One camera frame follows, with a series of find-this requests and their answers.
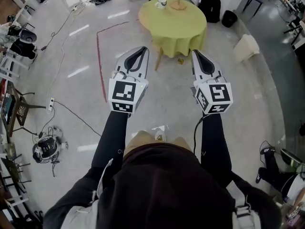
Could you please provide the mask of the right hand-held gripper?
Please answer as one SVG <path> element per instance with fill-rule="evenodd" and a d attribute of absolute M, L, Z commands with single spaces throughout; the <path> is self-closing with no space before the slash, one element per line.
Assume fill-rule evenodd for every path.
<path fill-rule="evenodd" d="M 195 80 L 194 97 L 204 115 L 225 113 L 233 104 L 231 84 L 222 74 L 218 62 L 199 50 L 192 51 L 193 74 Z"/>

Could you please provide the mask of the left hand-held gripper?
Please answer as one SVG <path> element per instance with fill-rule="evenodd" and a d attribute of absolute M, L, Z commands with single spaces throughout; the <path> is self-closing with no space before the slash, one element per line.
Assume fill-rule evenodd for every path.
<path fill-rule="evenodd" d="M 108 103 L 112 111 L 133 114 L 148 87 L 145 79 L 150 52 L 136 47 L 121 55 L 109 79 Z"/>

